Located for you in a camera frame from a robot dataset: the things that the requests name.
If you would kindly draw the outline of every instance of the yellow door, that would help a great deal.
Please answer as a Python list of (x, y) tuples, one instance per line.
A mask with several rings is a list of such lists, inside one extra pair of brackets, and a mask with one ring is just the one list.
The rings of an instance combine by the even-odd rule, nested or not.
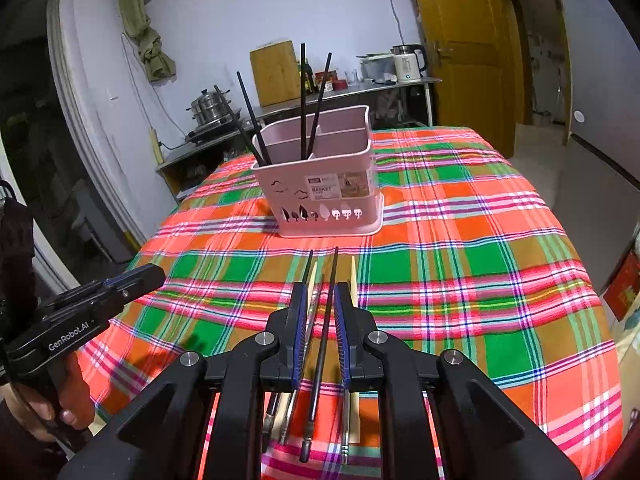
[(469, 126), (513, 155), (513, 61), (502, 0), (417, 0), (438, 123)]

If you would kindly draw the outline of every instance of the white kettle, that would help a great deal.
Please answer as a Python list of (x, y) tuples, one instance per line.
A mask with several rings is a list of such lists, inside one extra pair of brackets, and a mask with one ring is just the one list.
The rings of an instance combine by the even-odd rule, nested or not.
[[(416, 50), (422, 52), (424, 65), (420, 67)], [(391, 49), (394, 54), (398, 81), (420, 81), (422, 72), (427, 70), (427, 52), (420, 44), (396, 45)]]

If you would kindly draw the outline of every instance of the black gripper frame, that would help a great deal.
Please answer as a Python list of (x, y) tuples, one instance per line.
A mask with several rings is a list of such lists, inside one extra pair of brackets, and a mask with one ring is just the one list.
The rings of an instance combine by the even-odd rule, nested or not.
[(203, 478), (260, 478), (264, 393), (299, 387), (305, 326), (306, 285), (297, 282), (289, 307), (272, 312), (264, 332), (222, 354), (204, 358), (185, 352), (176, 358), (65, 465), (58, 478), (195, 478), (216, 394)]
[(344, 386), (378, 391), (382, 478), (439, 478), (426, 399), (446, 480), (579, 480), (571, 460), (462, 352), (409, 348), (335, 293)]

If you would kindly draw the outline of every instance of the green towel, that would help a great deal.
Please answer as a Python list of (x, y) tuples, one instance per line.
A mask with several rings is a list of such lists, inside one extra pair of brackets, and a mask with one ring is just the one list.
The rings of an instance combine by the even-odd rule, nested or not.
[(118, 0), (122, 25), (138, 45), (138, 56), (145, 67), (146, 78), (158, 81), (175, 75), (174, 61), (162, 52), (160, 35), (150, 27), (143, 0)]

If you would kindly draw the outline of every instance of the chopstick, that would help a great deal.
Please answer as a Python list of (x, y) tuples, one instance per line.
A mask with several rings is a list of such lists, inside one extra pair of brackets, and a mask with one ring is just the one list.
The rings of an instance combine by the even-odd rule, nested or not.
[(238, 81), (240, 82), (240, 88), (242, 89), (242, 95), (244, 96), (244, 103), (246, 104), (247, 110), (249, 110), (249, 117), (251, 117), (251, 122), (254, 125), (255, 136), (258, 137), (258, 144), (260, 145), (260, 151), (262, 152), (262, 156), (264, 157), (264, 161), (268, 166), (271, 165), (271, 157), (269, 156), (269, 152), (267, 151), (267, 146), (264, 143), (264, 139), (262, 138), (262, 129), (258, 121), (255, 120), (254, 109), (251, 106), (251, 101), (249, 101), (249, 96), (246, 94), (246, 89), (244, 88), (244, 83), (242, 82), (242, 76), (240, 72), (236, 72), (238, 76)]
[[(314, 257), (314, 251), (311, 249), (306, 257), (305, 270), (302, 275), (302, 282), (306, 283), (309, 277), (309, 269), (311, 268), (311, 260)], [(276, 413), (278, 412), (278, 405), (280, 404), (280, 393), (272, 393), (269, 397), (269, 403), (267, 404), (267, 413), (264, 416), (264, 422), (262, 424), (262, 452), (265, 452), (269, 447), (271, 440), (271, 430), (273, 430), (273, 423), (275, 422)]]
[(269, 441), (271, 440), (271, 430), (273, 429), (273, 423), (276, 419), (276, 412), (278, 411), (278, 405), (280, 403), (280, 392), (272, 392), (269, 396), (269, 403), (267, 404), (267, 413), (264, 415), (264, 422), (262, 423), (262, 452), (264, 453), (269, 447)]
[(258, 153), (258, 150), (255, 149), (254, 144), (251, 142), (251, 138), (249, 137), (248, 133), (244, 130), (244, 128), (242, 127), (242, 124), (240, 124), (240, 121), (238, 121), (238, 118), (236, 118), (236, 114), (231, 109), (231, 106), (229, 106), (229, 103), (226, 102), (225, 95), (220, 91), (220, 88), (218, 88), (218, 85), (214, 85), (213, 88), (216, 89), (218, 97), (225, 105), (226, 113), (228, 113), (231, 116), (231, 120), (234, 122), (235, 127), (238, 129), (238, 131), (242, 135), (242, 138), (244, 139), (244, 143), (249, 148), (249, 150), (254, 154), (255, 160), (258, 162), (258, 166), (266, 166), (265, 161), (262, 159), (262, 157), (260, 156), (260, 153)]
[[(316, 262), (314, 264), (313, 270), (311, 271), (312, 281), (313, 281), (313, 276), (316, 275), (317, 268), (318, 268), (318, 263)], [(306, 332), (305, 332), (305, 348), (302, 353), (303, 370), (305, 369), (306, 358), (308, 357), (307, 351), (309, 348), (309, 342), (313, 337), (314, 325), (316, 324), (316, 314), (318, 313), (318, 305), (320, 304), (320, 296), (322, 294), (323, 285), (324, 285), (324, 274), (320, 276), (320, 281), (314, 287), (314, 293), (311, 297), (311, 302), (309, 303), (309, 311), (307, 315)], [(282, 445), (287, 443), (287, 435), (289, 434), (291, 417), (293, 416), (293, 410), (296, 407), (296, 401), (298, 400), (299, 392), (300, 392), (300, 389), (297, 389), (295, 392), (293, 392), (289, 397), (289, 401), (287, 403), (286, 414), (284, 416), (284, 420), (282, 421), (282, 426), (280, 427), (280, 444)]]
[[(356, 273), (356, 258), (351, 257), (351, 279), (350, 292), (351, 302), (355, 308), (358, 307), (358, 282)], [(346, 388), (342, 389), (342, 442), (340, 443), (340, 463), (346, 464), (349, 461), (349, 434), (351, 422), (351, 393)]]
[(300, 160), (306, 159), (306, 71), (305, 71), (306, 47), (300, 45)]
[(316, 105), (316, 113), (314, 114), (314, 122), (311, 126), (311, 137), (309, 139), (309, 148), (306, 152), (306, 158), (311, 156), (314, 150), (314, 143), (316, 142), (316, 129), (318, 128), (318, 120), (320, 118), (320, 107), (322, 105), (322, 96), (324, 95), (324, 85), (326, 85), (326, 78), (329, 75), (329, 63), (331, 63), (331, 53), (326, 57), (326, 64), (324, 66), (324, 73), (322, 74), (322, 84), (320, 85), (320, 95), (318, 96), (318, 103)]
[(318, 400), (320, 397), (320, 384), (322, 382), (322, 369), (324, 368), (324, 358), (326, 356), (326, 344), (329, 339), (329, 321), (331, 319), (331, 307), (334, 300), (335, 269), (338, 264), (338, 247), (334, 250), (334, 260), (331, 266), (331, 278), (329, 279), (329, 293), (326, 298), (324, 308), (324, 321), (322, 322), (322, 335), (320, 337), (320, 347), (318, 349), (318, 360), (316, 361), (316, 373), (314, 384), (311, 387), (311, 398), (309, 402), (309, 414), (305, 424), (305, 436), (300, 449), (300, 462), (309, 462), (311, 454), (311, 441), (314, 437), (316, 426), (316, 413), (318, 412)]

